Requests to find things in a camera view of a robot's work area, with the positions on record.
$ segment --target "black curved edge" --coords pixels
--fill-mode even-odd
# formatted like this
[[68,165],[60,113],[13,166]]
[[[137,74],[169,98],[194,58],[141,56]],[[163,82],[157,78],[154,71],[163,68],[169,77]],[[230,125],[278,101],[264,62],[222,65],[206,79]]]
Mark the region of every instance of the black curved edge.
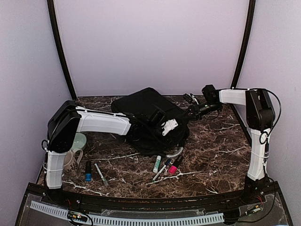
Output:
[[[275,182],[276,191],[279,194],[281,203],[285,210],[286,218],[289,225],[293,225],[290,213],[284,200],[282,191],[278,182]],[[273,183],[267,184],[263,189],[265,194],[273,194]],[[63,190],[63,195],[70,200],[72,208],[82,212],[102,213],[103,210],[123,210],[134,212],[148,211],[179,211],[179,210],[201,210],[206,212],[218,211],[219,213],[230,214],[237,211],[240,206],[245,205],[239,198],[243,190],[228,192],[223,194],[204,195],[196,197],[173,198],[173,199],[132,199],[132,198],[114,198],[88,194],[79,194],[67,192]],[[40,185],[29,183],[19,209],[18,217],[15,226],[19,226],[21,222],[24,205],[28,194],[40,196],[43,202],[53,204],[47,196],[44,196],[45,188]]]
[[64,51],[63,51],[63,46],[61,42],[61,37],[60,33],[58,30],[58,25],[57,25],[57,20],[56,20],[56,15],[55,15],[55,6],[53,0],[47,0],[48,3],[48,10],[49,10],[49,17],[50,17],[50,22],[51,22],[51,27],[52,27],[52,32],[53,32],[53,37],[55,39],[55,45],[56,45],[56,50],[58,53],[58,57],[61,62],[62,70],[67,82],[67,86],[71,95],[71,98],[73,101],[77,99],[76,93],[74,86],[72,84],[71,76],[68,70],[67,62],[65,59]]
[[254,16],[254,11],[255,11],[255,3],[256,3],[256,0],[249,1],[249,9],[248,9],[248,15],[246,18],[244,37],[243,37],[243,41],[241,44],[241,49],[240,49],[236,69],[234,72],[233,80],[231,83],[231,88],[232,87],[236,88],[239,77],[240,77],[241,69],[243,67],[244,59],[246,56],[246,50],[247,50],[248,43],[249,43],[251,28],[252,28],[253,16]]

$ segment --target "dark marble tabletop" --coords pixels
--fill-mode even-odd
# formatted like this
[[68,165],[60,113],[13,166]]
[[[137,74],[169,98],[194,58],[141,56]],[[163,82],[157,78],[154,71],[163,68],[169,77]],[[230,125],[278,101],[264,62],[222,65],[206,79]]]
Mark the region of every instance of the dark marble tabletop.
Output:
[[[111,103],[117,98],[80,97],[76,104],[110,112]],[[166,98],[181,108],[187,107],[181,96]],[[63,188],[84,194],[125,198],[178,198],[243,189],[251,148],[228,105],[224,105],[216,119],[210,120],[215,114],[188,124],[190,136],[183,151],[182,164],[173,175],[164,171],[154,184],[151,180],[155,176],[152,172],[155,156],[141,156],[125,137],[85,132],[87,146],[81,161],[82,177],[70,180],[64,176]],[[88,160],[92,162],[91,182],[85,181]],[[100,179],[93,165],[96,162],[109,186],[104,186]],[[43,179],[41,173],[38,184],[43,184]]]

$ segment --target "green bowl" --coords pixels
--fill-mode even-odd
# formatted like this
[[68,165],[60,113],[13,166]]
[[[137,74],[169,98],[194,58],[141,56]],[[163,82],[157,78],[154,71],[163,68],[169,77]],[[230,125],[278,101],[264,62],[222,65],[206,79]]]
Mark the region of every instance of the green bowl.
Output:
[[86,136],[82,133],[76,133],[73,141],[73,145],[70,150],[73,151],[75,148],[84,150],[86,147],[86,143],[87,143]]

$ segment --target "white cable tray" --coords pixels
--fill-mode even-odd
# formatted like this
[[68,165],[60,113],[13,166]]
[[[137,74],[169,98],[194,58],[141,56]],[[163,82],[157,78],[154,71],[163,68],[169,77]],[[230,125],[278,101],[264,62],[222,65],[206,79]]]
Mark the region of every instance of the white cable tray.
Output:
[[[68,220],[68,210],[60,207],[50,206],[44,203],[32,201],[31,209],[51,215],[56,218]],[[224,222],[223,213],[191,217],[191,218],[174,218],[174,219],[130,219],[130,218],[111,218],[89,214],[93,219],[95,226],[202,226]]]

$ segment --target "mug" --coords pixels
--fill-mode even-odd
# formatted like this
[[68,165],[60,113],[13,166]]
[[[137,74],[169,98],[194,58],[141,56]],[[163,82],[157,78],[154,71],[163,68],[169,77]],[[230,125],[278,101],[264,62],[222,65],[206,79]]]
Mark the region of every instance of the mug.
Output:
[[[75,153],[79,153],[77,160],[75,159]],[[64,175],[70,179],[78,179],[80,177],[79,163],[83,157],[83,150],[75,148],[72,151],[68,151],[64,160]]]

